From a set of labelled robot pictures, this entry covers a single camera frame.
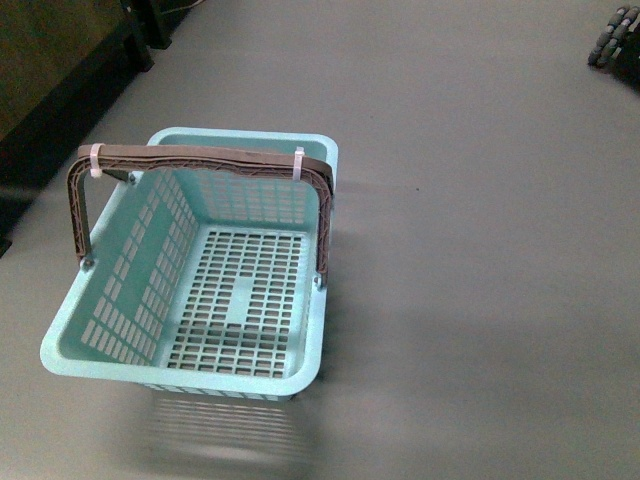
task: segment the gray floor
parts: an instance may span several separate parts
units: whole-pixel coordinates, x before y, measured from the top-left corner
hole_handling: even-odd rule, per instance
[[[0,476],[640,478],[639,99],[585,65],[617,3],[198,7],[87,142],[334,138],[324,377],[261,409],[45,371],[61,174],[0,260]]]

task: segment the white zip tie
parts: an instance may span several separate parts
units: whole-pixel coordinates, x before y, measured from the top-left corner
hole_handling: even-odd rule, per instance
[[[102,176],[102,169],[98,163],[98,153],[100,152],[100,147],[103,145],[104,143],[94,143],[91,145],[89,159],[91,160],[91,176],[93,178],[100,178]]]
[[[302,157],[304,157],[304,148],[296,147],[295,157],[293,159],[293,181],[299,182],[302,174]]]

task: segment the perforated basket wall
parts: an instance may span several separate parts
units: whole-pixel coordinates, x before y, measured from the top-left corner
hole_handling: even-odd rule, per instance
[[[287,398],[319,365],[317,212],[303,182],[137,174],[92,232],[95,264],[81,268],[43,363],[174,392]]]

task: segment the basket handle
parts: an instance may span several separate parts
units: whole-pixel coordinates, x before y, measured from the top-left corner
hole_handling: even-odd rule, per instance
[[[124,172],[150,171],[159,168],[206,169],[230,172],[257,178],[281,178],[293,181],[293,155],[252,152],[219,147],[186,145],[102,145],[99,153],[93,150],[93,167],[120,180],[126,180]],[[73,239],[78,261],[91,253],[89,222],[84,192],[84,177],[92,168],[92,147],[78,149],[78,160],[71,165],[67,175],[67,189],[71,207]],[[308,183],[318,194],[318,242],[316,270],[321,286],[327,283],[330,213],[333,201],[333,176],[331,166],[310,157],[302,159],[300,180]]]

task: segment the rectangular hole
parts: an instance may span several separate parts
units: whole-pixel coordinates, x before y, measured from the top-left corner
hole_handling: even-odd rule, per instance
[[[84,329],[84,333],[82,334],[82,337],[80,338],[80,341],[82,343],[87,343],[89,341],[89,338],[91,336],[91,332],[93,332],[93,327],[96,326],[96,322],[94,322],[93,320],[89,320],[89,323],[87,323],[87,328]]]
[[[116,262],[115,267],[113,267],[113,271],[116,274],[120,273],[120,269],[122,268],[123,262],[124,262],[124,258],[122,256],[118,257],[118,261]]]
[[[96,348],[102,352],[104,350],[104,347],[107,345],[109,337],[111,337],[111,335],[109,335],[109,332],[105,330]]]
[[[118,340],[116,342],[116,346],[113,349],[113,352],[111,352],[111,356],[115,359],[118,358],[118,355],[120,354],[120,349],[122,348],[122,342],[120,340]]]
[[[131,330],[129,330],[129,334],[127,335],[128,343],[131,343],[131,341],[133,340],[133,336],[136,334],[137,331],[138,329],[135,327],[135,325],[131,324]]]
[[[122,252],[125,255],[129,253],[129,249],[131,248],[131,245],[133,245],[133,240],[131,240],[131,238],[127,238],[127,240],[124,242],[124,247],[122,248]]]
[[[151,342],[151,339],[150,339],[149,337],[146,337],[146,338],[145,338],[145,340],[144,340],[144,342],[143,342],[143,345],[142,345],[142,352],[144,353],[144,355],[145,355],[147,358],[151,358],[151,357],[149,356],[149,352],[151,351],[151,345],[152,345],[152,343],[153,343],[153,342]]]
[[[100,317],[103,323],[107,323],[107,321],[109,320],[109,315],[111,314],[112,309],[113,309],[113,305],[107,302],[107,305],[102,311],[102,316]]]
[[[137,245],[133,245],[131,247],[131,250],[129,250],[129,255],[127,255],[127,258],[129,259],[130,262],[133,261],[133,257],[136,256],[136,252],[138,251],[138,247]]]
[[[118,294],[120,293],[121,287],[122,287],[122,284],[120,282],[116,282],[115,286],[113,287],[113,291],[111,292],[111,300],[113,300],[114,302],[118,298]]]
[[[141,336],[142,336],[142,332],[141,332],[140,330],[136,329],[136,333],[135,333],[135,335],[133,336],[133,341],[131,342],[131,344],[132,344],[134,347],[136,347],[136,348],[137,348],[137,347],[139,346],[139,342],[140,342],[140,337],[141,337]]]
[[[111,354],[111,351],[113,350],[113,346],[116,344],[116,337],[109,335],[109,343],[107,344],[107,346],[104,349],[104,353],[106,353],[107,355]]]
[[[105,295],[109,295],[109,293],[111,293],[111,289],[113,288],[113,284],[115,282],[116,282],[116,278],[115,277],[109,277],[109,280],[107,281],[107,284],[104,287]]]
[[[100,297],[100,300],[98,300],[98,304],[96,305],[96,309],[93,311],[93,315],[95,317],[100,317],[100,314],[102,313],[102,309],[104,308],[105,303],[106,303],[105,298]]]
[[[120,314],[120,316],[118,317],[118,321],[116,322],[115,327],[113,327],[113,331],[116,332],[117,334],[119,334],[120,330],[122,329],[122,325],[124,324],[125,320],[126,320],[125,316]]]
[[[91,340],[89,341],[89,345],[91,347],[96,346],[96,344],[98,343],[98,340],[100,339],[100,335],[102,335],[102,327],[98,325],[95,331],[93,332],[93,336],[91,337]]]
[[[145,313],[145,310],[142,308],[142,305],[138,305],[138,310],[136,310],[136,314],[133,317],[133,319],[137,323],[142,323],[142,319],[143,319],[144,313]]]

